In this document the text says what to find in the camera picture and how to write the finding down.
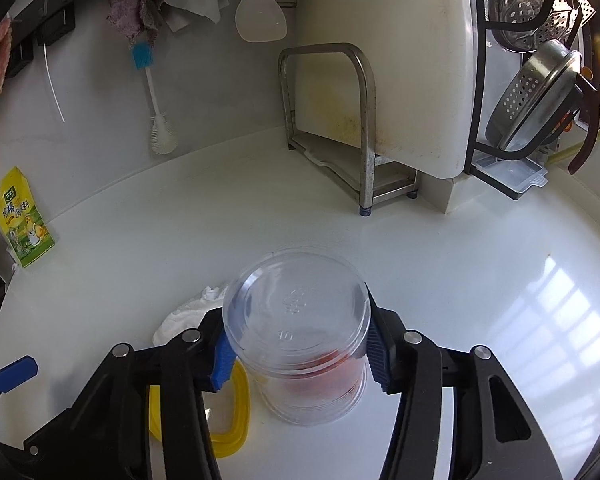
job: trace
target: container lid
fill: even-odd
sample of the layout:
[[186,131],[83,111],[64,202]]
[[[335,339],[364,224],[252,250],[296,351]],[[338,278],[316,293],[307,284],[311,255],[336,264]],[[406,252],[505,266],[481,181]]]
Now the container lid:
[[365,340],[366,285],[345,260],[310,248],[270,254],[224,297],[225,332],[238,357],[269,376],[330,368]]

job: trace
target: blue clip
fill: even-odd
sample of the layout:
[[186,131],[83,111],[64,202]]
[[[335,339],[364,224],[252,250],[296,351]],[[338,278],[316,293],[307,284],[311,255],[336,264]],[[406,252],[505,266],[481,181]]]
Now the blue clip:
[[231,372],[234,370],[235,352],[229,345],[226,333],[222,330],[222,335],[216,343],[216,357],[214,359],[214,370],[211,372],[211,384],[214,392],[218,392],[222,385],[229,380]]
[[0,393],[6,394],[38,374],[38,363],[31,356],[24,356],[0,370]]

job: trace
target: yellow container lid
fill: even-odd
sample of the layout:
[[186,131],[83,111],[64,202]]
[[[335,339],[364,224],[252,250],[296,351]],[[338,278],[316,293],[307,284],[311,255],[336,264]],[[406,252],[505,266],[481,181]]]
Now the yellow container lid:
[[[216,458],[224,458],[237,452],[247,440],[251,412],[251,397],[249,380],[242,364],[236,360],[231,372],[234,387],[234,417],[231,429],[227,433],[211,433]],[[149,431],[162,442],[162,427],[160,424],[160,386],[149,389]]]

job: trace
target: metal strainer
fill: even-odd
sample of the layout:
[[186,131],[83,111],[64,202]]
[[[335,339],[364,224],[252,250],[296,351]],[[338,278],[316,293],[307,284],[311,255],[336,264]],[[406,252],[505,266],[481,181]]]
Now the metal strainer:
[[486,128],[500,150],[524,148],[565,102],[580,73],[579,52],[557,40],[543,43],[505,90]]
[[[528,22],[538,15],[543,2],[544,0],[488,0],[489,17],[498,22]],[[534,52],[549,40],[565,42],[573,28],[587,23],[594,13],[593,7],[587,0],[555,0],[548,19],[537,30],[529,32],[494,30],[493,36],[507,50]]]

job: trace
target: metal screw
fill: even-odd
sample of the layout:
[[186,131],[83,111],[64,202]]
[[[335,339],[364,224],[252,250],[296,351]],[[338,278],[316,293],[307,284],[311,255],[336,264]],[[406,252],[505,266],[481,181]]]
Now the metal screw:
[[480,359],[484,359],[485,361],[487,359],[491,359],[491,350],[489,350],[486,346],[477,346],[477,347],[475,347],[474,353]]
[[404,333],[404,340],[412,345],[417,345],[422,343],[422,335],[415,330],[409,330]]
[[202,338],[202,334],[195,328],[190,328],[186,332],[182,333],[182,340],[185,343],[195,343],[196,341],[200,341],[200,338]]
[[126,355],[129,354],[129,345],[127,345],[125,343],[120,343],[118,345],[115,345],[113,347],[113,350],[111,351],[111,353],[115,357],[126,357]]

